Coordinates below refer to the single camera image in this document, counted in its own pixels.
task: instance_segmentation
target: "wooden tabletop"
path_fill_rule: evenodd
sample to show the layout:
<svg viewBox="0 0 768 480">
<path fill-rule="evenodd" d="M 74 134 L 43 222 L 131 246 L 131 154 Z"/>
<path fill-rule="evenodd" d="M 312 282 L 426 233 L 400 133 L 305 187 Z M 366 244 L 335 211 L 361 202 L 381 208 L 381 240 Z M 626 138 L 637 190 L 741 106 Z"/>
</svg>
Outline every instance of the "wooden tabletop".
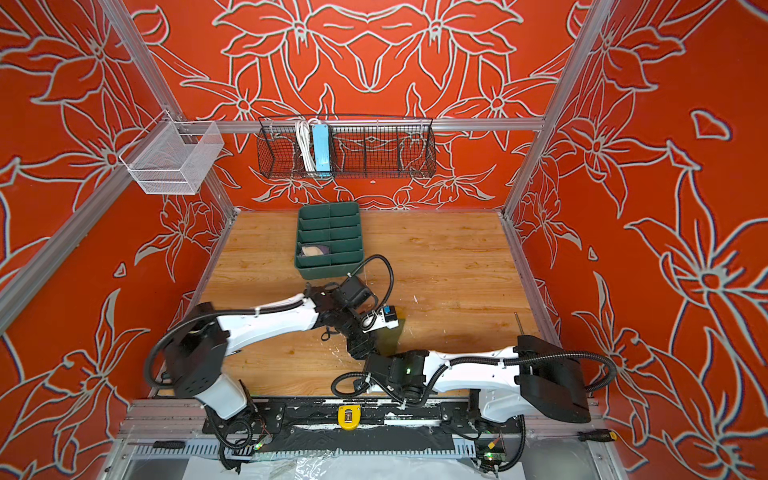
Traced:
<svg viewBox="0 0 768 480">
<path fill-rule="evenodd" d="M 520 333 L 515 312 L 525 334 L 539 334 L 496 213 L 364 211 L 361 217 L 366 255 L 381 253 L 395 273 L 389 304 L 406 318 L 399 352 L 476 353 L 514 345 Z M 296 218 L 296 212 L 240 214 L 202 301 L 245 308 L 301 293 L 306 280 L 293 266 Z M 383 263 L 374 260 L 360 276 L 384 295 Z M 224 371 L 257 396 L 329 395 L 331 381 L 360 371 L 362 362 L 349 357 L 342 336 L 321 342 L 321 333 L 254 343 L 227 357 Z"/>
</svg>

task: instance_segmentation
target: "green plastic tray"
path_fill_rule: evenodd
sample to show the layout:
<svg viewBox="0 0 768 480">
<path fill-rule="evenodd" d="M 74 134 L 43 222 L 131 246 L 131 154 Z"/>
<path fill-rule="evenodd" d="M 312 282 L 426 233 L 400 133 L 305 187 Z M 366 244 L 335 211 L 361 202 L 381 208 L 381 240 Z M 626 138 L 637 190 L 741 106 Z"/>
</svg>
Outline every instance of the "green plastic tray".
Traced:
<svg viewBox="0 0 768 480">
<path fill-rule="evenodd" d="M 327 255 L 300 257 L 301 247 L 325 245 Z M 299 210 L 293 265 L 305 280 L 345 276 L 365 258 L 357 202 L 307 205 Z"/>
</svg>

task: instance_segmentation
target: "orange wall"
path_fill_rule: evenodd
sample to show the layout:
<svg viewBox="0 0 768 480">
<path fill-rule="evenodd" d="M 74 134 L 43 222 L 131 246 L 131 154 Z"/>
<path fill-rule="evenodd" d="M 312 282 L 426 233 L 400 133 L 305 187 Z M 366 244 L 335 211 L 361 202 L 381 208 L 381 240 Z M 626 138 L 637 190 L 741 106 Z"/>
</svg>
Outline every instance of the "orange wall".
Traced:
<svg viewBox="0 0 768 480">
<path fill-rule="evenodd" d="M 0 7 L 0 287 L 104 183 L 159 108 L 97 2 Z M 141 365 L 223 227 L 210 192 L 132 184 L 0 340 L 0 478 L 96 478 Z"/>
<path fill-rule="evenodd" d="M 160 108 L 93 2 L 4 2 L 0 18 L 1 289 Z"/>
<path fill-rule="evenodd" d="M 632 478 L 768 472 L 765 2 L 621 0 L 515 228 Z M 590 376 L 597 375 L 591 370 Z"/>
<path fill-rule="evenodd" d="M 585 0 L 125 3 L 188 118 L 251 121 L 326 111 L 543 115 L 589 6 Z M 227 137 L 231 155 L 217 162 L 217 173 L 243 209 L 337 199 L 368 208 L 482 209 L 504 203 L 533 133 L 438 136 L 431 180 L 375 182 L 267 180 L 258 173 L 253 136 Z"/>
</svg>

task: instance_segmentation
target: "wire basket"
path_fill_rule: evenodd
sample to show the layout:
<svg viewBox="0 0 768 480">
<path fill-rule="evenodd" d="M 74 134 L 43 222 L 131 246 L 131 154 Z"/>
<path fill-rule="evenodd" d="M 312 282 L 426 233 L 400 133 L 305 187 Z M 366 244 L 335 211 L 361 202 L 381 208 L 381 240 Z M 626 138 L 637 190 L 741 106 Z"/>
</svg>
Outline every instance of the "wire basket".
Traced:
<svg viewBox="0 0 768 480">
<path fill-rule="evenodd" d="M 310 118 L 314 115 L 259 119 L 259 172 L 264 177 L 429 178 L 435 174 L 431 118 L 368 115 L 320 118 L 329 127 L 330 172 L 308 172 L 296 140 L 296 121 Z"/>
<path fill-rule="evenodd" d="M 146 194 L 195 194 L 224 147 L 216 122 L 205 133 L 182 137 L 174 122 L 160 123 L 149 145 L 126 164 Z"/>
</svg>

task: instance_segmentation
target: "black screwdriver handle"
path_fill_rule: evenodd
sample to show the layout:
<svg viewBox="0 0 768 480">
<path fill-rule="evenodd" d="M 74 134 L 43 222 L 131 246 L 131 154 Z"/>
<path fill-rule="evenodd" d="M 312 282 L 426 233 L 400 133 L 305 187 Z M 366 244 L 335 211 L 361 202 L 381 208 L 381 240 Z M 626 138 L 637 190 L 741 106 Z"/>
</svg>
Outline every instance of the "black screwdriver handle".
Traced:
<svg viewBox="0 0 768 480">
<path fill-rule="evenodd" d="M 618 435 L 609 429 L 597 429 L 590 432 L 579 432 L 579 442 L 615 442 L 618 440 Z"/>
<path fill-rule="evenodd" d="M 157 440 L 152 444 L 153 449 L 181 450 L 187 446 L 183 440 Z"/>
</svg>

